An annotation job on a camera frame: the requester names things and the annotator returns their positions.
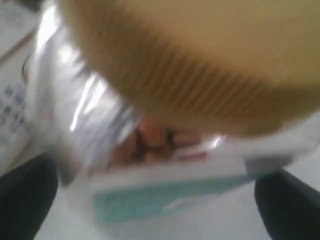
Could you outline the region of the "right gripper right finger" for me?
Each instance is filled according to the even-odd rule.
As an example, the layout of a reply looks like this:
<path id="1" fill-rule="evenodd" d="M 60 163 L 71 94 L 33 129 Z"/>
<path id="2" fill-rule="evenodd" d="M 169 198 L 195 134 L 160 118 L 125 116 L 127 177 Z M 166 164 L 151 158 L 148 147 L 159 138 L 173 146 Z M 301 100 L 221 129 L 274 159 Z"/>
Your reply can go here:
<path id="1" fill-rule="evenodd" d="M 272 240 L 320 238 L 320 192 L 288 171 L 258 178 L 254 199 Z"/>

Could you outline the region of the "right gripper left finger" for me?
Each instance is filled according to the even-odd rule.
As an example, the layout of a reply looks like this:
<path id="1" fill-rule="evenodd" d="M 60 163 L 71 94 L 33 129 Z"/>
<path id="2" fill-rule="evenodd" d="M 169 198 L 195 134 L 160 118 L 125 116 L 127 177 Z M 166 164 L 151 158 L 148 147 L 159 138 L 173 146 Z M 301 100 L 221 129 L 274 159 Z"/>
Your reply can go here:
<path id="1" fill-rule="evenodd" d="M 0 238 L 33 240 L 58 189 L 56 162 L 41 153 L 0 177 Z"/>

